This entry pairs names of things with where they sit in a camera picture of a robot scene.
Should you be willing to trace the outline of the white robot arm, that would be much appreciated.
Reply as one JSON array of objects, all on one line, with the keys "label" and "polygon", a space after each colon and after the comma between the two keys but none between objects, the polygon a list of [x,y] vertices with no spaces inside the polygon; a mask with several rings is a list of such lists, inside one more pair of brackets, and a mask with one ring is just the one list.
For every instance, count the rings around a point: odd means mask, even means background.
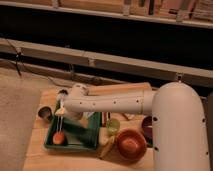
[{"label": "white robot arm", "polygon": [[83,112],[150,115],[154,171],[211,171],[204,107],[197,92],[183,82],[156,90],[76,83],[61,90],[58,99],[72,118]]}]

